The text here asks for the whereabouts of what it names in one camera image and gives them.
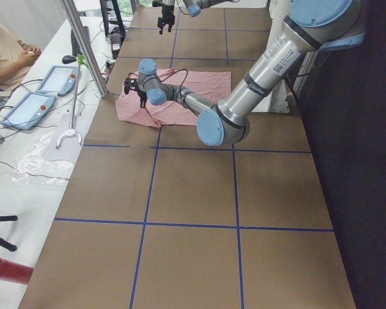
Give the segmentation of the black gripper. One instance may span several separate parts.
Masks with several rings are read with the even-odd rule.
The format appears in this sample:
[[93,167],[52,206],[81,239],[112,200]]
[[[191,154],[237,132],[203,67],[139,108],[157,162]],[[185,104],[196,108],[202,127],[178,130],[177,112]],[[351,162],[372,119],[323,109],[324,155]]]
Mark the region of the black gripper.
[[123,83],[124,90],[123,92],[128,95],[130,91],[135,91],[139,98],[140,98],[140,107],[141,108],[146,108],[146,103],[147,103],[147,94],[143,90],[140,89],[138,85],[138,78],[131,78],[128,76]]
[[158,18],[157,27],[159,29],[159,34],[163,34],[163,28],[165,23],[167,23],[167,31],[171,32],[172,27],[174,26],[174,4],[175,0],[153,0],[153,7],[161,7],[161,16]]

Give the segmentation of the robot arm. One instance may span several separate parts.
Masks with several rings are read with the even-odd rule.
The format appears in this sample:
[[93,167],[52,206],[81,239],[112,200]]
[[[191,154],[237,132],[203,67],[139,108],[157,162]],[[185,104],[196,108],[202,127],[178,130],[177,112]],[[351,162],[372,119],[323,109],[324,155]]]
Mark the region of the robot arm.
[[[167,26],[167,31],[171,32],[172,27],[175,23],[175,3],[176,1],[168,0],[168,1],[152,1],[153,7],[161,7],[161,16],[158,17],[157,27],[159,29],[159,34],[163,34],[164,27]],[[212,6],[226,3],[224,0],[185,0],[183,4],[187,9],[187,13],[185,15],[189,15],[191,17],[197,17],[202,10],[206,8],[210,8]]]
[[152,59],[140,62],[137,78],[125,79],[124,93],[137,92],[142,104],[174,101],[196,113],[196,131],[206,145],[240,142],[250,131],[248,115],[301,57],[363,43],[367,7],[367,1],[292,1],[275,40],[229,96],[216,104],[184,86],[162,82]]

